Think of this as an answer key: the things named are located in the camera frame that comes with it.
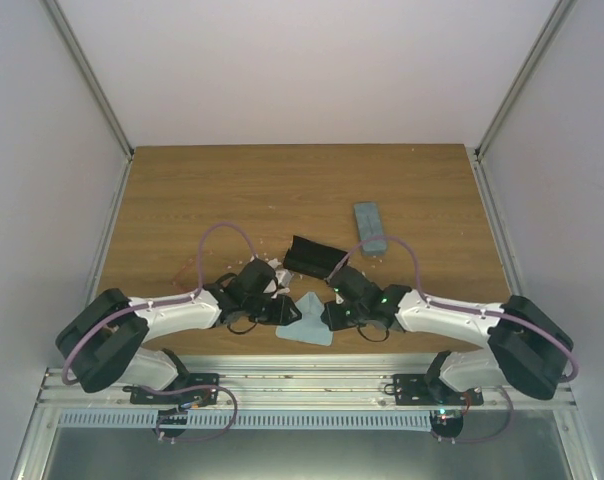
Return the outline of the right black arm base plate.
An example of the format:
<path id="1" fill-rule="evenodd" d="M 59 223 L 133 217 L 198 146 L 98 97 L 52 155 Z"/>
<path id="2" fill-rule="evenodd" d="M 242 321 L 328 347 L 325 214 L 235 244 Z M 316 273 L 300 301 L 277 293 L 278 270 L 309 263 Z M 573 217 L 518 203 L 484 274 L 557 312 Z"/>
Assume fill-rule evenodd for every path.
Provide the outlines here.
<path id="1" fill-rule="evenodd" d="M 438 378 L 426 374 L 394 374 L 382 387 L 382 392 L 394 398 L 398 406 L 481 406 L 482 391 L 469 389 L 458 392 Z"/>

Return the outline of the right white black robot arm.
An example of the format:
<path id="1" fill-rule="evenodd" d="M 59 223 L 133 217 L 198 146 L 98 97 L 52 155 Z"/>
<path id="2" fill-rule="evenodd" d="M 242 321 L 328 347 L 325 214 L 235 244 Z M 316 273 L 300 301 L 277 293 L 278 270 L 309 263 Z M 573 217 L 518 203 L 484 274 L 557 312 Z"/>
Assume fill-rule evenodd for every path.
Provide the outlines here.
<path id="1" fill-rule="evenodd" d="M 384 333 L 428 333 L 474 345 L 471 352 L 436 355 L 420 383 L 429 401 L 446 405 L 467 391 L 509 385 L 536 400 L 550 400 L 573 349 L 572 339 L 530 299 L 473 304 L 432 297 L 405 285 L 380 288 L 344 266 L 329 286 L 336 300 L 324 306 L 332 331 L 373 326 Z"/>

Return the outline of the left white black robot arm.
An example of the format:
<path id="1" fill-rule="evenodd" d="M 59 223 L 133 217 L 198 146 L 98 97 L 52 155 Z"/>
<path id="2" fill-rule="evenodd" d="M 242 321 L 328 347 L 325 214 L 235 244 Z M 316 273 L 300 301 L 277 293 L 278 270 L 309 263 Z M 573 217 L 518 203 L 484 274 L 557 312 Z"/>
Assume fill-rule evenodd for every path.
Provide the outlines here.
<path id="1" fill-rule="evenodd" d="M 254 258 L 239 273 L 188 293 L 140 298 L 107 289 L 55 340 L 64 358 L 62 382 L 78 384 L 86 393 L 124 382 L 152 389 L 167 404 L 178 403 L 188 391 L 179 359 L 143 345 L 187 330 L 231 329 L 241 318 L 254 325 L 288 326 L 301 320 L 302 313 L 285 288 L 276 269 Z"/>

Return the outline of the green glasses case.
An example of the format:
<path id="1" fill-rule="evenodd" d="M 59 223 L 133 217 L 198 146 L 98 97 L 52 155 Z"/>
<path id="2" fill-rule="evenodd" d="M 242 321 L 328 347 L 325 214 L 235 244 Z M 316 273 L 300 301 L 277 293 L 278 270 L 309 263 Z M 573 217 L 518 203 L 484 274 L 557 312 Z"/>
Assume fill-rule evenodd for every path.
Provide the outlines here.
<path id="1" fill-rule="evenodd" d="M 375 202 L 359 202 L 354 205 L 354 216 L 359 240 L 367 240 L 360 246 L 364 256 L 377 257 L 387 252 L 388 245 L 383 238 L 384 231 L 378 206 Z"/>

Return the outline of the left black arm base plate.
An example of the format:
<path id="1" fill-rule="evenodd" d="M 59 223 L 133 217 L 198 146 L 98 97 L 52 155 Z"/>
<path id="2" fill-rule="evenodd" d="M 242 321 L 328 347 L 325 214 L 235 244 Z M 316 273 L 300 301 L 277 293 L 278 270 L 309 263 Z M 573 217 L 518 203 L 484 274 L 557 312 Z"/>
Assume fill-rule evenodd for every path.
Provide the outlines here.
<path id="1" fill-rule="evenodd" d="M 189 373 L 180 374 L 162 390 L 162 395 L 139 386 L 125 386 L 122 390 L 130 395 L 129 400 L 135 405 L 209 406 L 216 404 L 217 392 L 215 389 L 208 390 L 205 386 L 217 387 L 219 380 L 217 373 Z"/>

